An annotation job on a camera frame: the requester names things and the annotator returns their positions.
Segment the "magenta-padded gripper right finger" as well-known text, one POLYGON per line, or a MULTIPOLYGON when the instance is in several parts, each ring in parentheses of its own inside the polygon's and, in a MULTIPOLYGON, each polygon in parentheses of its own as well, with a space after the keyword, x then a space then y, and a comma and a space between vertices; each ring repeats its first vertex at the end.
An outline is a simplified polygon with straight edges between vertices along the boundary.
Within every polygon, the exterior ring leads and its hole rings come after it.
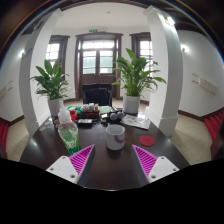
POLYGON ((156 157, 136 145, 132 146, 132 157, 140 186, 153 183, 179 170, 167 157, 156 157))

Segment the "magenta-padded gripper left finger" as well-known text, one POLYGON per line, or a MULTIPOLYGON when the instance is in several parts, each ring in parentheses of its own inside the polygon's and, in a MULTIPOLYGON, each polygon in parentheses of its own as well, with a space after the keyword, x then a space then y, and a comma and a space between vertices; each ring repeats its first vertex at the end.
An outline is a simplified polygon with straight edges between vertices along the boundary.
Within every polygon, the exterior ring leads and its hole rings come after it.
POLYGON ((72 156, 61 156, 47 171, 79 186, 85 186, 95 156, 95 145, 90 145, 72 156))

